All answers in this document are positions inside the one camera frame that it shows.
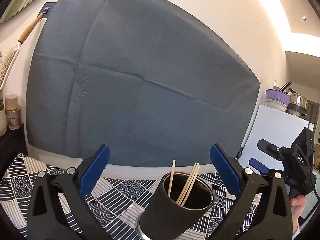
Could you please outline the person's right hand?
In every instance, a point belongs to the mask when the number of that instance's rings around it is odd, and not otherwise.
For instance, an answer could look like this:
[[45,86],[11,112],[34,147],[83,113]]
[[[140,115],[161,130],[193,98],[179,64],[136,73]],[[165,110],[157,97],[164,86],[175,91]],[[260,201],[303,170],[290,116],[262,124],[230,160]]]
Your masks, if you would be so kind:
[[298,220],[306,205],[306,196],[300,194],[290,200],[292,218]]

